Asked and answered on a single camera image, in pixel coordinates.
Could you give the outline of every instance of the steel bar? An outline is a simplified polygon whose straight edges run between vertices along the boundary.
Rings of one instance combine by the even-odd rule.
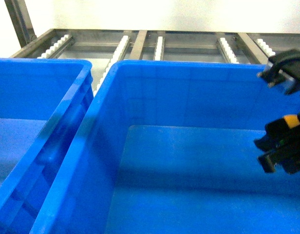
[[[141,59],[142,57],[142,50],[144,48],[145,40],[147,36],[147,30],[140,30],[136,41],[134,43],[134,46],[131,51],[130,59]]]
[[[21,48],[18,52],[13,54],[11,58],[27,58],[29,55],[34,53],[42,44],[46,41],[51,40],[56,36],[54,29],[49,29],[47,32],[42,34],[37,39],[33,40],[31,43],[27,44],[25,47]]]
[[[37,38],[25,1],[5,0],[5,4],[12,20],[19,44],[21,47],[24,47]]]
[[[248,34],[238,33],[237,43],[251,63],[266,64],[268,62],[268,57],[261,51]]]

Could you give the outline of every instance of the crate bottom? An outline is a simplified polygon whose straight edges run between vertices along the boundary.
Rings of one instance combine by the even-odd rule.
[[[0,186],[47,121],[0,118]]]
[[[263,135],[130,127],[105,233],[300,233],[300,196],[281,184],[298,182],[263,172],[253,143]]]

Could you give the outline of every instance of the yellow band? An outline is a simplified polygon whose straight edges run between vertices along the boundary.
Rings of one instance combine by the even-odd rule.
[[[300,125],[297,115],[287,115],[283,117],[289,128],[294,128]]]

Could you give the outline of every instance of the blue plastic bin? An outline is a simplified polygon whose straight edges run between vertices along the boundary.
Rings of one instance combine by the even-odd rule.
[[[93,100],[91,67],[0,59],[0,233],[30,231]]]
[[[124,61],[75,135],[31,233],[300,233],[300,172],[253,140],[300,111],[261,65]]]

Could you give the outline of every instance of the white wall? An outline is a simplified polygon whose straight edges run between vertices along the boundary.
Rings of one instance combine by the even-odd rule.
[[[300,0],[26,0],[37,36],[49,28],[300,33]],[[0,0],[0,57],[20,49]]]

